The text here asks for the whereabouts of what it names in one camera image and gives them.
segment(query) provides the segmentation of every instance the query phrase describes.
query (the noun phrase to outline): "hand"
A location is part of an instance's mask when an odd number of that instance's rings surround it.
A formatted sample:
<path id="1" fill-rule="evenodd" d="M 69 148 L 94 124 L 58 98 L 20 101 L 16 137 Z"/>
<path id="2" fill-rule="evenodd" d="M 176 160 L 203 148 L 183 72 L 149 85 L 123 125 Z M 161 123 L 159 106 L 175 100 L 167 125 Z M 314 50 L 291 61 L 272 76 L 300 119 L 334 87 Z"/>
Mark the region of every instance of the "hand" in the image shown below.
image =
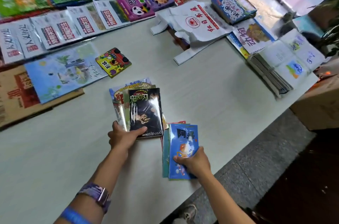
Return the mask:
<path id="1" fill-rule="evenodd" d="M 147 127 L 142 127 L 137 130 L 127 132 L 118 124 L 117 121 L 113 122 L 112 127 L 113 131 L 108 132 L 109 144 L 111 145 L 111 149 L 117 147 L 125 150 L 126 152 L 134 144 L 137 136 L 142 135 L 147 130 Z"/>
<path id="2" fill-rule="evenodd" d="M 211 172 L 211 165 L 203 147 L 199 147 L 197 152 L 192 157 L 184 158 L 174 156 L 173 160 L 176 163 L 185 165 L 187 170 L 197 178 L 200 178 L 201 175 Z"/>

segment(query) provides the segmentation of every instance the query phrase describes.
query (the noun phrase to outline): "blue wristband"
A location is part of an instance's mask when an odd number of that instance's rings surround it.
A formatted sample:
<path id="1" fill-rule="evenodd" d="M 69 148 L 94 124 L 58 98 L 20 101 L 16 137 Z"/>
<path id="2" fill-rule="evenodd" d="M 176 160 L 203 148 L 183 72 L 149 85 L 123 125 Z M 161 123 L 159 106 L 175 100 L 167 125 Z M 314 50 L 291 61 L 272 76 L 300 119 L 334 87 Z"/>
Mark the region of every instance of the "blue wristband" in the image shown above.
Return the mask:
<path id="1" fill-rule="evenodd" d="M 82 217 L 79 213 L 74 211 L 72 208 L 67 207 L 60 217 L 64 218 L 65 220 L 71 222 L 72 224 L 91 224 L 88 220 Z"/>

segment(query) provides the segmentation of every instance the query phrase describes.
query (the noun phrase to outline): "person's right hand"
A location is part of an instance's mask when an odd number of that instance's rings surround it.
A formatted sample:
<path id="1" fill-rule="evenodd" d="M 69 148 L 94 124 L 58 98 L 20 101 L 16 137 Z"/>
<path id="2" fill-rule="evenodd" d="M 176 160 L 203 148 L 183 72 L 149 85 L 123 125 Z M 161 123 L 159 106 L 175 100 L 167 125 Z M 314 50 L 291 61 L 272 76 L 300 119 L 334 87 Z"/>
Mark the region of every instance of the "person's right hand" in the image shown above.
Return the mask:
<path id="1" fill-rule="evenodd" d="M 184 158 L 174 156 L 173 160 L 176 163 L 185 165 L 187 170 L 197 178 L 200 178 L 201 175 L 209 174 L 211 172 L 211 165 L 203 147 L 199 147 L 197 152 L 192 157 Z"/>

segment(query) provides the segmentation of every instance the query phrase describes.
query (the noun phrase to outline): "sneaker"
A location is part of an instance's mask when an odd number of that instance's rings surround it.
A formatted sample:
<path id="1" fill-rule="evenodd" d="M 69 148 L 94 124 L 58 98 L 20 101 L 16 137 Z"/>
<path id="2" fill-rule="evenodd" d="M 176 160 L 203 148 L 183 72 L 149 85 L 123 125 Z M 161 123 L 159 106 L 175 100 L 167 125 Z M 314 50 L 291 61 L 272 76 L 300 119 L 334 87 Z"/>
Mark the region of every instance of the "sneaker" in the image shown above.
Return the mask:
<path id="1" fill-rule="evenodd" d="M 180 214 L 180 218 L 185 219 L 186 222 L 192 221 L 197 214 L 197 207 L 194 204 L 189 204 Z"/>

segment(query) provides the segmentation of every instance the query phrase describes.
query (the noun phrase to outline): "table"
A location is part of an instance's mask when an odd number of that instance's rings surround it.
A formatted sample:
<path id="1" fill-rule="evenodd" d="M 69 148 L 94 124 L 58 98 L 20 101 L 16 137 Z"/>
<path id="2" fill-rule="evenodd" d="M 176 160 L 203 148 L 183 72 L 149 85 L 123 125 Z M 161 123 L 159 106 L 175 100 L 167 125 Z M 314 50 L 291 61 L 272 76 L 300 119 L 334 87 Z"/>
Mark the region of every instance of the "table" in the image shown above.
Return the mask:
<path id="1" fill-rule="evenodd" d="M 0 132 L 0 222 L 52 223 L 109 152 L 116 120 L 108 89 L 150 77 L 160 87 L 168 122 L 199 126 L 213 173 L 222 168 L 315 82 L 276 101 L 224 38 L 178 66 L 182 50 L 155 20 L 97 37 L 101 52 L 117 47 L 132 66 L 86 87 L 85 95 Z M 103 223 L 159 223 L 198 187 L 162 178 L 159 139 L 136 142 Z"/>

